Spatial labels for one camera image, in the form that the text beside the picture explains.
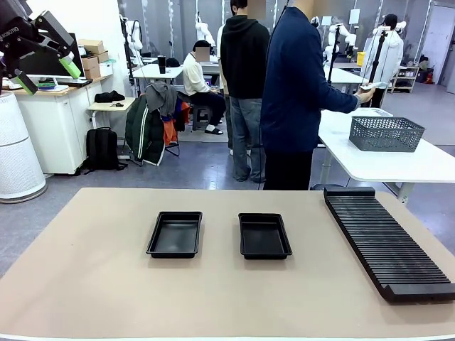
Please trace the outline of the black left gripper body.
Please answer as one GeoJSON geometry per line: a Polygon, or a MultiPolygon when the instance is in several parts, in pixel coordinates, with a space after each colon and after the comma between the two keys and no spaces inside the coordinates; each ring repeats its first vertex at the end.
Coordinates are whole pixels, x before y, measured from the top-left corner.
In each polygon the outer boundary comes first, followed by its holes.
{"type": "Polygon", "coordinates": [[[1,57],[6,56],[7,35],[16,34],[14,28],[19,28],[23,21],[29,22],[31,14],[27,1],[1,1],[1,57]]]}

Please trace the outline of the person's right hand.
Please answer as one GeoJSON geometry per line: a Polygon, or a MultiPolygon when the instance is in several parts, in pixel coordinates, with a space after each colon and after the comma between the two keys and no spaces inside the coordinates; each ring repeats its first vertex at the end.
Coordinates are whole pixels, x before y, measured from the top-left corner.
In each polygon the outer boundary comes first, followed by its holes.
{"type": "Polygon", "coordinates": [[[355,96],[358,98],[358,102],[360,104],[364,104],[372,99],[375,90],[376,90],[375,87],[371,88],[368,87],[367,89],[360,87],[359,90],[355,93],[355,96]]]}

